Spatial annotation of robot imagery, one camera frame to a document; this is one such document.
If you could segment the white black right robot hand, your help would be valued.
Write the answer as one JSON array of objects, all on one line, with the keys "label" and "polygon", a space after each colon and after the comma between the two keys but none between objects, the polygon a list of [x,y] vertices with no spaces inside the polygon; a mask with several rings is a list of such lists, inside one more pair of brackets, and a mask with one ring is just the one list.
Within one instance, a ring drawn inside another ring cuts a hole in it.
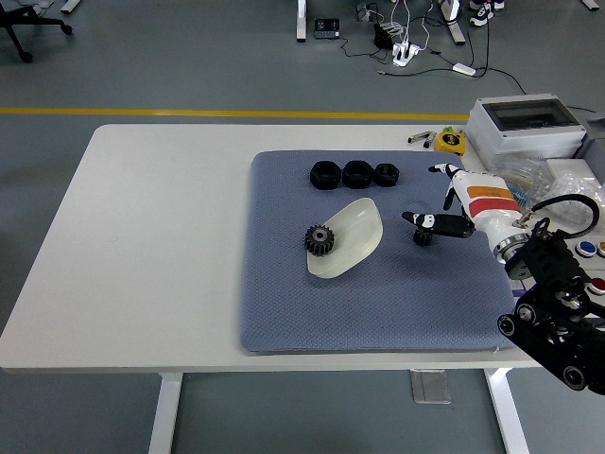
[{"label": "white black right robot hand", "polygon": [[402,218],[417,228],[416,243],[424,243],[430,235],[467,238],[479,231],[486,234],[494,256],[502,259],[506,251],[527,242],[529,230],[518,224],[521,209],[502,178],[451,164],[438,164],[429,170],[450,179],[443,209],[449,210],[453,200],[459,200],[462,213],[404,212]]}]

